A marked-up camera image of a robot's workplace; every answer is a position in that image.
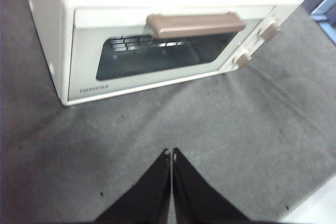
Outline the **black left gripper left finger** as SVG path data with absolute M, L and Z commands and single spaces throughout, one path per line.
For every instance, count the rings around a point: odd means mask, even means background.
M 141 178 L 95 219 L 95 223 L 167 223 L 171 154 L 164 149 Z

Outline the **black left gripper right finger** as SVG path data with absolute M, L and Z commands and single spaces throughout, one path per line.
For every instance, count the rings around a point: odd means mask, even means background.
M 173 149 L 172 185 L 177 223 L 249 221 L 201 176 L 178 148 Z

